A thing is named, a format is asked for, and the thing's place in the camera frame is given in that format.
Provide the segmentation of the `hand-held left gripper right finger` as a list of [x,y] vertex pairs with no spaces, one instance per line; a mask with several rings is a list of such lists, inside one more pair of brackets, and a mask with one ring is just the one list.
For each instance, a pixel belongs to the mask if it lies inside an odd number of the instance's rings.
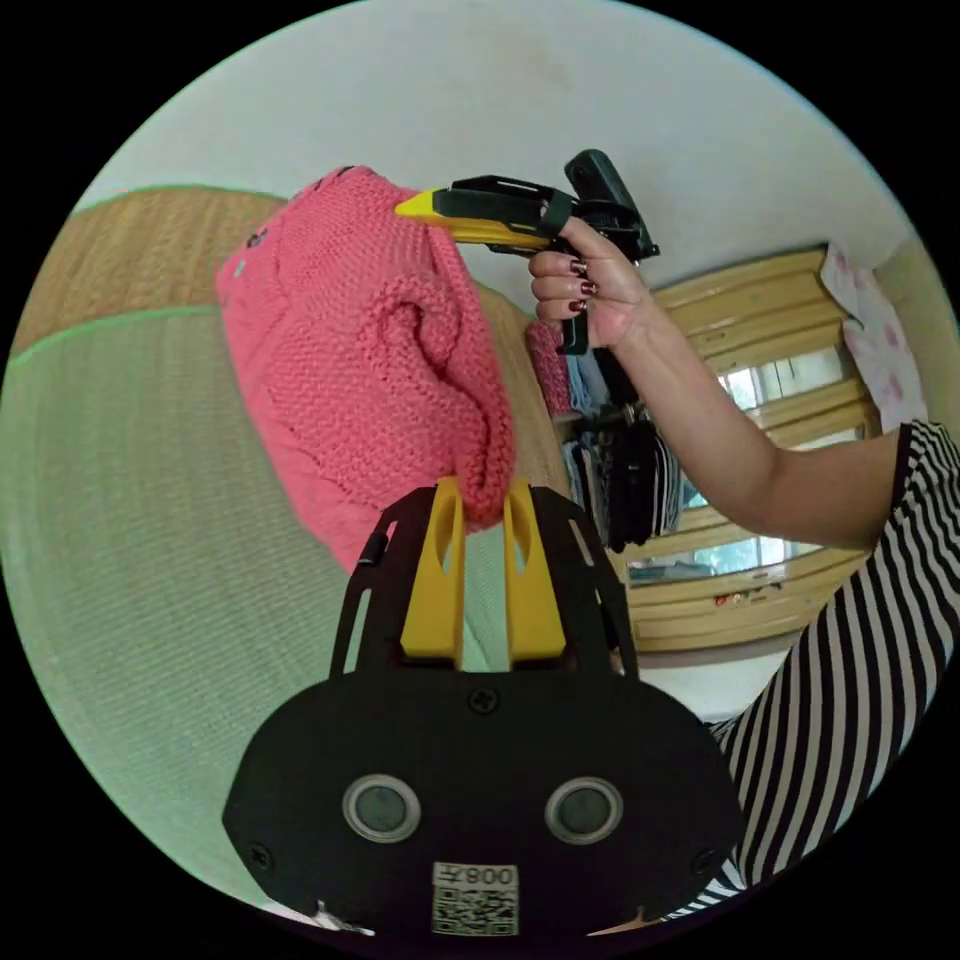
[[559,660],[566,638],[529,483],[511,484],[503,506],[505,618],[510,667]]

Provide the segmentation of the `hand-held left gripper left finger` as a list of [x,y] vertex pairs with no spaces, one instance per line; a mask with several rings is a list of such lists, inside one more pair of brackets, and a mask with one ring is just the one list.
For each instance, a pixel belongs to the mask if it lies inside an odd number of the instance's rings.
[[414,661],[463,666],[466,526],[459,482],[435,487],[400,644]]

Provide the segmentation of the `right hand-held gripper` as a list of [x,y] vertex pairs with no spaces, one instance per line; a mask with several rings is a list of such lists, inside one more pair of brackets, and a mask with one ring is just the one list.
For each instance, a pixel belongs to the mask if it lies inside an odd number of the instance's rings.
[[[528,184],[510,178],[484,176],[457,181],[444,190],[421,192],[394,208],[398,217],[446,230],[458,244],[506,248],[529,260],[540,252],[572,250],[560,234],[576,217],[607,237],[638,268],[658,254],[637,204],[616,174],[573,174],[574,192]],[[558,324],[564,353],[585,351],[587,315]],[[630,354],[657,331],[662,317],[635,335],[613,354]]]

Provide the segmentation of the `person's right hand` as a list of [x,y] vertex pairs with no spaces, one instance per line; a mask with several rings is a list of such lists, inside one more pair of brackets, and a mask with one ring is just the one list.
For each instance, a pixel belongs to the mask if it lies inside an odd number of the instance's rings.
[[658,317],[658,304],[633,263],[583,220],[570,218],[560,237],[570,252],[528,262],[536,318],[560,324],[586,314],[590,345],[619,351]]

